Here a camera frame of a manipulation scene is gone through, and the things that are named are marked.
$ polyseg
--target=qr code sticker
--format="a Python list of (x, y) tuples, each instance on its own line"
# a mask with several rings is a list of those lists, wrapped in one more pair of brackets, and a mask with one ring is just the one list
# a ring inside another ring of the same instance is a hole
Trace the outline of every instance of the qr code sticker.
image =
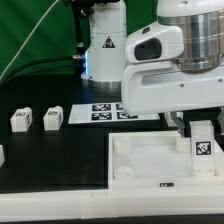
[(131, 116), (126, 112), (117, 112), (117, 119), (119, 120), (138, 119), (138, 116)]
[(92, 121), (108, 121), (112, 120), (112, 113), (94, 113), (92, 114)]
[(95, 104), (92, 111), (111, 111), (111, 104)]
[(116, 109), (117, 109), (117, 110), (124, 110), (124, 108), (123, 108), (123, 104), (122, 104), (122, 103), (117, 103), (117, 104), (116, 104)]
[(196, 142), (196, 155), (207, 156), (212, 154), (211, 142)]

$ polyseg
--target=label sticker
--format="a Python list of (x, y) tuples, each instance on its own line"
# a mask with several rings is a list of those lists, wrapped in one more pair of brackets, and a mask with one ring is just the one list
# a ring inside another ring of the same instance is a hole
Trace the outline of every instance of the label sticker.
[(16, 117), (24, 117), (26, 115), (26, 112), (17, 113)]
[(175, 183), (160, 183), (159, 187), (175, 187)]
[(48, 115), (57, 115), (58, 114), (58, 111), (50, 111), (49, 113), (48, 113)]
[(103, 45), (103, 48), (115, 48), (115, 45), (110, 37), (107, 38), (106, 42)]
[(92, 121), (108, 121), (112, 120), (112, 113), (94, 113), (92, 114)]
[(126, 112), (117, 112), (117, 119), (119, 120), (138, 119), (138, 116), (131, 116)]
[(111, 104), (96, 104), (96, 105), (93, 105), (92, 111), (111, 111)]
[(212, 154), (212, 143), (208, 142), (196, 142), (196, 155), (207, 156)]

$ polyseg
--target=small white block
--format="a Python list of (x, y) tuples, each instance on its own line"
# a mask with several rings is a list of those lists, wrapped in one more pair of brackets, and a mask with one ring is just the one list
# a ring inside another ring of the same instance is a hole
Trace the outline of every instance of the small white block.
[(5, 156), (3, 152), (3, 147), (0, 145), (0, 167), (3, 165), (5, 162)]
[(58, 131), (64, 120), (63, 108), (57, 106), (49, 108), (44, 116), (44, 129), (45, 131)]
[(18, 109), (10, 121), (13, 132), (27, 132), (33, 121), (32, 110), (29, 107)]

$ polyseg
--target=white plastic part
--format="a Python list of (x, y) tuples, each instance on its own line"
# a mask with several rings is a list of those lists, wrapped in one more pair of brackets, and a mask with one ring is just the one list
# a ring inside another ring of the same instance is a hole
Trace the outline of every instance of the white plastic part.
[(214, 127), (211, 121), (190, 122), (193, 172), (215, 174)]
[(63, 108), (57, 106), (49, 108), (44, 116), (44, 129), (45, 131), (58, 131), (64, 120)]
[[(184, 116), (183, 112), (177, 112), (177, 117), (183, 119), (183, 116)], [(170, 112), (165, 113), (165, 119), (168, 127), (177, 127), (177, 124), (173, 121)]]
[[(181, 28), (176, 26), (164, 26), (154, 22), (149, 25), (150, 31), (144, 33), (143, 28), (131, 34), (126, 40), (125, 55), (130, 63), (142, 63), (147, 61), (169, 60), (178, 57), (184, 51), (183, 32)], [(157, 39), (162, 45), (162, 54), (160, 58), (139, 61), (135, 57), (135, 48), (137, 45), (151, 39)]]
[(33, 121), (31, 108), (18, 109), (10, 121), (12, 132), (27, 132)]
[(118, 155), (125, 155), (132, 152), (132, 140), (129, 137), (114, 139), (114, 150)]
[(96, 5), (94, 9), (90, 16), (91, 45), (86, 51), (86, 72), (82, 79), (99, 83), (121, 82), (126, 63), (126, 5), (121, 0)]
[(124, 109), (139, 115), (220, 107), (224, 104), (223, 68), (224, 64), (189, 74), (179, 71), (175, 61), (130, 64), (122, 79)]
[(224, 9), (223, 0), (159, 0), (157, 15), (180, 17), (200, 15)]
[(4, 162), (5, 162), (4, 151), (2, 145), (0, 145), (0, 167), (3, 165)]
[(114, 178), (117, 180), (131, 180), (135, 177), (136, 173), (132, 167), (119, 167), (114, 171)]
[(180, 152), (191, 152), (191, 139), (178, 136), (176, 139), (176, 147)]
[[(117, 155), (114, 139), (133, 150)], [(34, 221), (224, 213), (224, 153), (214, 142), (215, 176), (192, 174), (191, 151), (176, 149), (176, 131), (113, 133), (109, 137), (109, 189), (0, 195), (0, 221)], [(114, 171), (131, 167), (132, 179)]]

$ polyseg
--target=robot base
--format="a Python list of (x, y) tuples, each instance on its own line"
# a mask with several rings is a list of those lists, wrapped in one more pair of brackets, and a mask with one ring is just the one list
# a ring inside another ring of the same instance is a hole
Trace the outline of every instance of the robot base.
[(82, 84), (85, 86), (91, 86), (98, 89), (121, 89), (121, 82), (111, 81), (111, 82), (99, 82), (91, 80), (87, 77), (85, 73), (81, 76)]

